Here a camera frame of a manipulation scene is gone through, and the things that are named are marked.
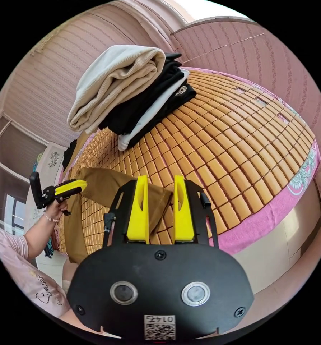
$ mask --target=wire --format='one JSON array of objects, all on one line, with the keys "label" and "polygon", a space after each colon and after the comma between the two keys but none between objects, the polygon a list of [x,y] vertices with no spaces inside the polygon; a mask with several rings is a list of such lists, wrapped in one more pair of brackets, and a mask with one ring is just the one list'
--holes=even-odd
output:
[{"label": "wire", "polygon": [[255,37],[258,37],[258,36],[262,36],[262,35],[264,35],[264,33],[261,33],[261,34],[256,35],[256,36],[252,36],[252,37],[245,38],[244,40],[240,40],[240,41],[238,41],[238,42],[234,42],[234,43],[226,44],[226,45],[224,45],[224,46],[220,46],[220,47],[218,47],[218,48],[212,49],[212,50],[210,50],[210,51],[208,51],[208,52],[206,52],[206,53],[203,53],[203,54],[201,54],[201,55],[199,55],[199,56],[193,57],[193,58],[191,58],[191,59],[189,59],[189,60],[187,60],[187,61],[182,62],[182,65],[185,64],[185,63],[187,63],[187,62],[189,62],[189,61],[192,61],[192,60],[194,60],[194,59],[197,59],[197,58],[200,58],[200,57],[202,57],[202,56],[204,56],[204,55],[207,55],[207,54],[209,54],[209,53],[212,53],[213,51],[218,50],[218,49],[220,49],[220,48],[227,47],[227,46],[232,46],[232,45],[234,45],[234,44],[241,43],[241,42],[244,42],[244,41],[249,40],[249,39],[251,39],[251,38],[255,38]]}]

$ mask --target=bracelet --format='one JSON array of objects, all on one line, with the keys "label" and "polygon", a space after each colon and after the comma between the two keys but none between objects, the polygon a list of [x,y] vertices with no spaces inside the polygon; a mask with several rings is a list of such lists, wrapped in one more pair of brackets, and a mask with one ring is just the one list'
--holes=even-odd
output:
[{"label": "bracelet", "polygon": [[53,218],[49,218],[47,215],[46,215],[46,210],[43,211],[44,213],[44,216],[47,220],[49,220],[50,222],[54,222],[54,223],[58,223],[59,220],[58,219],[53,219]]}]

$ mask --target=screw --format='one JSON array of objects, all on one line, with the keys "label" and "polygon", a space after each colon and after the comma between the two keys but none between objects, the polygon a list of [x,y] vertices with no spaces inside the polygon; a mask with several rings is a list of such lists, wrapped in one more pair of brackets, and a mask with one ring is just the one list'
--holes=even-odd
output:
[{"label": "screw", "polygon": [[163,250],[158,250],[156,251],[154,257],[156,258],[156,260],[164,260],[167,257],[167,254]]},{"label": "screw", "polygon": [[235,317],[241,317],[242,315],[244,315],[245,312],[246,312],[246,309],[245,309],[244,307],[238,308],[238,309],[235,311],[234,316],[235,316]]},{"label": "screw", "polygon": [[76,307],[76,311],[79,315],[84,315],[85,314],[85,310],[83,307],[81,307],[80,305],[77,305]]}]

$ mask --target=pink shirt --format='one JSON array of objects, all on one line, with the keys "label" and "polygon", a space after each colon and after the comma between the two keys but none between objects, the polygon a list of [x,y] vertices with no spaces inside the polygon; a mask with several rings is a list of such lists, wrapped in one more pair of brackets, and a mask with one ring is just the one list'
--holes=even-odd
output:
[{"label": "pink shirt", "polygon": [[28,254],[24,236],[0,230],[0,260],[10,276],[33,303],[60,317],[70,309],[64,290],[54,279],[29,263]]}]

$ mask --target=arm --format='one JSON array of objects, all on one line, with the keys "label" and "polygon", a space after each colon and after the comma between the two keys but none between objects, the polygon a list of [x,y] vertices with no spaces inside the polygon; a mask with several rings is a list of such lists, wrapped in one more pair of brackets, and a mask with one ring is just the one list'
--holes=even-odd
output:
[{"label": "arm", "polygon": [[50,219],[59,220],[62,216],[62,211],[66,209],[66,201],[61,204],[54,201],[46,208],[45,213],[37,223],[24,235],[29,249],[28,260],[34,259],[42,253],[56,225],[56,222]]}]

